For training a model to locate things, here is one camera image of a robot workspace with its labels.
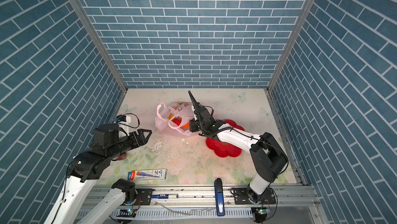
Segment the pink plastic fruit bag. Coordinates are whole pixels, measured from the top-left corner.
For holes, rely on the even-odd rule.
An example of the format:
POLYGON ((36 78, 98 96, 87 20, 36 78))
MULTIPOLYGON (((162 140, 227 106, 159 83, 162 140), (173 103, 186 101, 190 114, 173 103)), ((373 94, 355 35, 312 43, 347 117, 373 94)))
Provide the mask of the pink plastic fruit bag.
POLYGON ((159 132, 173 137, 191 137, 190 120, 194 120, 192 103, 175 102, 170 106, 160 103, 156 110, 155 125, 159 132))

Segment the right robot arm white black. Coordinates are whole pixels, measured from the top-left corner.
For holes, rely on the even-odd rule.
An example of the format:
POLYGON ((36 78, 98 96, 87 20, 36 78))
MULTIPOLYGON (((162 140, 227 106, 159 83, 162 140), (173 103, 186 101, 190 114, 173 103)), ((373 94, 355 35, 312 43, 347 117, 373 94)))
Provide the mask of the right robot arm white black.
POLYGON ((231 144, 251 155, 256 175, 247 186, 247 194, 252 203, 261 202, 265 190, 288 167, 288 157, 280 144, 270 133, 251 134, 232 127, 226 121, 215 120, 201 104, 194 103, 192 110, 191 132, 201 132, 200 136, 231 144))

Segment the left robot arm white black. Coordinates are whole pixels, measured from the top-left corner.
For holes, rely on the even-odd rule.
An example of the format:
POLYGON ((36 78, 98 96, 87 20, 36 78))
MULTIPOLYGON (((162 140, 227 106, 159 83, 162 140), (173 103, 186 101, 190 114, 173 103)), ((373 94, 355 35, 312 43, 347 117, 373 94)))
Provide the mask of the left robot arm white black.
MULTIPOLYGON (((86 197, 112 160, 146 145, 151 135, 148 129, 127 133, 116 123, 96 127, 91 147, 77 155, 68 167, 63 189, 45 223, 74 223, 86 197)), ((80 223, 102 224, 120 205, 136 203, 139 199, 135 183, 120 178, 80 223)))

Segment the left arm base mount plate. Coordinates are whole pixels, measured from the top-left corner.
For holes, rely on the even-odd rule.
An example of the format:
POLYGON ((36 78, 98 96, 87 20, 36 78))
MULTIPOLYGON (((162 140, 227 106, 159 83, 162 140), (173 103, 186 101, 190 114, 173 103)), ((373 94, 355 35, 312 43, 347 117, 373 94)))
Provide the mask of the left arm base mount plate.
POLYGON ((152 200, 153 189, 152 188, 143 188, 136 189, 136 204, 140 206, 149 206, 152 200))

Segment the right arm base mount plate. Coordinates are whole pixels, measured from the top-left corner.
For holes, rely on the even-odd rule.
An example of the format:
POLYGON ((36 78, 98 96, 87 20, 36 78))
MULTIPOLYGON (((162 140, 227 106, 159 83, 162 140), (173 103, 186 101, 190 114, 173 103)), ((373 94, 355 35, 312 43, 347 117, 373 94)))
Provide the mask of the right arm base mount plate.
POLYGON ((247 205, 247 204, 276 204, 276 195, 271 188, 267 188, 260 195, 255 193, 253 190, 247 188, 231 188, 230 192, 234 197, 236 205, 247 205))

